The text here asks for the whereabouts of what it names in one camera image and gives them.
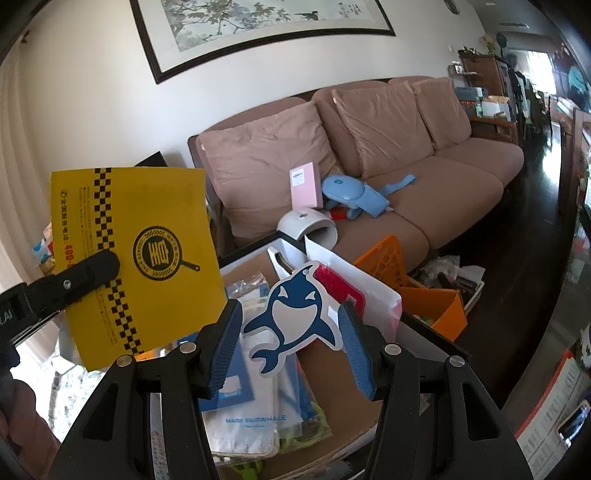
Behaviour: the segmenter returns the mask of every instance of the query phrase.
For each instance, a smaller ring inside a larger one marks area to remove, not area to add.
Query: ceiling
[[[487,33],[496,35],[497,32],[516,32],[534,35],[546,35],[559,39],[554,25],[528,0],[493,0],[496,5],[486,5],[491,0],[466,0],[470,3]],[[529,28],[505,27],[501,22],[521,22]]]

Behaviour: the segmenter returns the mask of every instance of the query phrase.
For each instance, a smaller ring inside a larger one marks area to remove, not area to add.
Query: shelf
[[[454,77],[469,77],[469,78],[484,78],[480,73],[466,72],[466,73],[452,73]]]

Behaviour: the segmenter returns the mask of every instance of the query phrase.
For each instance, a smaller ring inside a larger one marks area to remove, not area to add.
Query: blue gripper pad
[[[387,344],[384,337],[363,324],[349,300],[339,307],[339,329],[357,388],[369,401],[381,400],[387,390],[380,355]]]
[[[204,338],[203,331],[209,327],[211,327],[209,335]],[[226,374],[230,368],[241,328],[242,305],[237,300],[228,300],[219,320],[212,325],[205,326],[197,337],[199,343],[204,343],[204,345],[200,345],[203,356],[200,358],[200,364],[204,369],[209,365],[209,379],[206,387],[211,395],[215,395],[215,392],[222,388],[226,381]]]

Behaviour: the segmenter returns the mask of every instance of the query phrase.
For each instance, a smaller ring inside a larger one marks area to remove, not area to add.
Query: window curtain
[[[50,221],[48,181],[35,166],[21,109],[20,45],[16,43],[0,65],[0,291],[41,277],[31,251]],[[19,351],[40,364],[53,352],[56,339],[52,323]]]

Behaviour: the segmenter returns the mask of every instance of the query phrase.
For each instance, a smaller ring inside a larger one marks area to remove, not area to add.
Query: blue stuffed toy
[[[338,205],[345,205],[349,208],[349,220],[355,220],[363,211],[377,218],[382,213],[392,210],[386,197],[410,185],[416,179],[414,175],[406,175],[398,183],[389,183],[378,192],[353,177],[329,175],[322,182],[322,193],[328,198],[324,208],[330,210]]]

